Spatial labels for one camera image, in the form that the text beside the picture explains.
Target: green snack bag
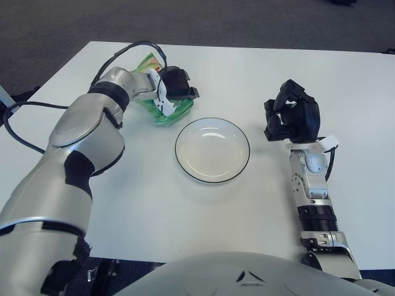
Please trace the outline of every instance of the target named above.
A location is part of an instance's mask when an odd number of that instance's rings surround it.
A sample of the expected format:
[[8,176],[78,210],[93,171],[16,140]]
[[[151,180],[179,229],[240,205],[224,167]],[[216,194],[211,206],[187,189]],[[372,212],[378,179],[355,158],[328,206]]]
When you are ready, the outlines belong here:
[[[155,69],[156,71],[162,68],[162,65],[155,58],[153,53],[146,56],[144,60],[137,66],[134,72],[145,72],[147,69]],[[141,101],[138,102],[142,105],[149,113],[151,113],[155,118],[155,124],[157,126],[169,126],[182,118],[185,114],[191,110],[193,106],[193,100],[182,99],[182,100],[169,100],[174,104],[176,110],[170,116],[165,116],[155,105],[154,101]]]

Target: black cable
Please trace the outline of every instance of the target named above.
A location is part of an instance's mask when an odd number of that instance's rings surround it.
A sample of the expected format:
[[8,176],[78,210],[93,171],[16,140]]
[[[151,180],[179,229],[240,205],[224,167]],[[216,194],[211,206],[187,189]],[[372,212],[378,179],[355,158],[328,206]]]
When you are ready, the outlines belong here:
[[[321,141],[322,139],[325,139],[325,137],[318,137],[317,138],[319,141]],[[331,152],[331,155],[329,157],[329,165],[328,165],[328,169],[326,170],[326,174],[325,174],[325,181],[329,180],[329,177],[331,175],[332,172],[332,168],[333,168],[333,162],[335,161],[335,150],[339,147],[339,145],[336,145],[336,147],[329,149],[328,151],[324,151],[324,153],[328,153]]]
[[[155,43],[153,43],[153,42],[150,42],[150,41],[137,41],[137,42],[135,42],[135,43],[129,44],[127,47],[125,47],[125,48],[121,49],[120,51],[116,52],[116,53],[114,54],[114,56],[112,56],[109,60],[107,60],[107,61],[103,64],[103,66],[101,66],[101,68],[99,69],[98,73],[97,73],[96,76],[93,78],[93,80],[92,80],[92,82],[91,82],[91,87],[90,87],[89,89],[91,89],[91,88],[96,84],[96,82],[98,82],[98,80],[100,79],[101,75],[102,75],[103,72],[106,70],[106,68],[107,68],[117,57],[119,57],[121,54],[123,54],[123,53],[126,52],[127,50],[129,50],[129,49],[131,49],[131,48],[133,48],[133,47],[136,47],[136,46],[140,46],[140,45],[147,45],[147,46],[153,47],[153,48],[158,52],[158,54],[161,56],[161,58],[162,58],[163,61],[164,61],[164,73],[163,73],[163,75],[160,76],[160,80],[159,80],[158,87],[157,87],[157,91],[156,91],[158,100],[160,100],[160,97],[159,97],[159,86],[160,86],[160,83],[163,81],[163,80],[162,80],[162,76],[164,76],[164,75],[166,74],[166,72],[167,72],[167,58],[166,58],[166,55],[164,54],[163,50],[162,50],[157,44],[155,44]],[[45,150],[44,150],[44,149],[39,148],[39,147],[33,145],[32,143],[29,143],[28,141],[22,139],[20,136],[18,136],[18,135],[16,134],[16,132],[11,128],[11,126],[10,126],[10,124],[9,124],[9,122],[8,122],[8,119],[9,119],[9,117],[10,117],[11,111],[12,111],[14,108],[19,107],[19,106],[22,106],[22,105],[37,105],[37,106],[49,107],[49,108],[57,108],[57,109],[67,109],[68,106],[53,105],[53,104],[42,103],[42,102],[26,101],[26,102],[18,102],[18,103],[15,103],[15,104],[11,105],[10,107],[8,107],[8,108],[4,111],[4,114],[3,114],[3,122],[4,122],[4,127],[6,128],[6,130],[8,131],[8,133],[9,133],[15,140],[17,140],[19,143],[21,143],[21,144],[23,144],[23,145],[25,145],[25,146],[27,146],[27,147],[29,147],[29,148],[32,148],[33,150],[35,150],[35,151],[37,151],[37,152],[39,152],[39,153],[41,153],[41,154],[44,154],[44,153],[45,153]]]
[[325,174],[325,181],[328,181],[329,177],[331,175],[332,168],[333,168],[333,162],[335,161],[335,150],[337,147],[338,146],[336,146],[330,150],[331,156],[329,158],[329,165],[328,165],[328,169],[326,170],[326,174]]
[[[92,80],[92,82],[91,82],[91,87],[90,87],[90,89],[96,84],[96,82],[99,81],[101,75],[104,73],[104,71],[106,70],[106,68],[107,68],[117,57],[119,57],[121,54],[125,53],[125,52],[128,51],[129,49],[131,49],[131,48],[133,48],[133,47],[136,47],[136,46],[140,46],[140,45],[147,45],[147,46],[153,47],[153,48],[158,52],[158,54],[161,56],[161,58],[162,58],[163,61],[164,61],[164,69],[165,69],[165,70],[164,70],[164,74],[165,74],[166,71],[167,71],[167,58],[166,58],[166,55],[165,55],[165,53],[163,52],[163,50],[159,47],[159,45],[157,45],[157,44],[155,44],[155,43],[153,43],[153,42],[151,42],[151,41],[137,41],[137,42],[134,42],[134,43],[132,43],[132,44],[129,44],[127,47],[125,47],[125,48],[121,49],[120,51],[116,52],[116,53],[114,54],[114,56],[112,56],[110,59],[108,59],[108,60],[103,64],[103,66],[101,66],[101,68],[99,69],[98,73],[96,74],[96,76],[93,78],[93,80]],[[158,97],[158,100],[160,100],[160,97],[159,97],[159,85],[160,85],[160,83],[162,82],[162,76],[163,76],[163,75],[161,75],[161,77],[160,77],[160,80],[159,80],[159,83],[158,83],[158,88],[157,88],[157,91],[156,91],[156,95],[157,95],[157,97]]]
[[28,141],[22,139],[20,136],[18,136],[16,134],[16,132],[11,128],[10,123],[8,122],[8,119],[10,118],[11,115],[11,111],[19,106],[23,106],[23,105],[36,105],[36,106],[42,106],[42,107],[49,107],[49,108],[56,108],[56,109],[67,109],[68,106],[60,106],[60,105],[52,105],[52,104],[48,104],[48,103],[42,103],[42,102],[32,102],[32,101],[26,101],[26,102],[18,102],[15,103],[13,105],[11,105],[10,107],[8,107],[5,111],[4,114],[2,116],[2,120],[4,122],[4,127],[6,128],[6,130],[8,131],[8,133],[15,139],[17,140],[19,143],[32,148],[33,150],[44,154],[45,150],[41,149],[35,145],[33,145],[32,143],[29,143]]

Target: white table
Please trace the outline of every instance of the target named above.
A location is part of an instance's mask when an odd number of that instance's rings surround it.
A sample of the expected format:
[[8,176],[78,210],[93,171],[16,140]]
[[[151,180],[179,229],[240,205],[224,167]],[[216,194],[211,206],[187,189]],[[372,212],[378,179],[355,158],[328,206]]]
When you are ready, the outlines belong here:
[[[33,101],[71,104],[97,69],[123,43],[90,42],[59,70]],[[163,46],[169,65],[186,69],[201,97],[171,127],[131,103],[125,114],[126,151],[91,180],[91,255],[168,262],[217,250],[262,252],[299,261],[299,220],[290,190],[285,142],[263,134],[264,106],[292,78],[321,110],[320,135],[341,145],[329,180],[331,198],[360,269],[395,268],[395,57],[383,54],[284,49]],[[114,62],[133,69],[149,47]],[[11,125],[45,147],[61,110],[22,107]],[[186,175],[174,155],[186,124],[220,117],[249,139],[246,169],[226,184],[205,185]],[[0,208],[40,155],[0,129]]]

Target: white plate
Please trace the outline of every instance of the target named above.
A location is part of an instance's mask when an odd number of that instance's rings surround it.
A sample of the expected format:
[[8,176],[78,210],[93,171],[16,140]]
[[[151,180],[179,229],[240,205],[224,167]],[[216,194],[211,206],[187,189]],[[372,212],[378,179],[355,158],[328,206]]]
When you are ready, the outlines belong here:
[[203,118],[183,128],[175,143],[175,155],[192,177],[221,183],[244,170],[249,160],[249,143],[232,122]]

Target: gray carpet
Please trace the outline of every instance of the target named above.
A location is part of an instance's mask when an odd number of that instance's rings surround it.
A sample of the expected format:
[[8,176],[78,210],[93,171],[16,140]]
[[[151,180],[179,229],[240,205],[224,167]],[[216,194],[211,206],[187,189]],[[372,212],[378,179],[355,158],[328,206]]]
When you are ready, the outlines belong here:
[[381,52],[394,0],[2,0],[0,84],[44,84],[88,41]]

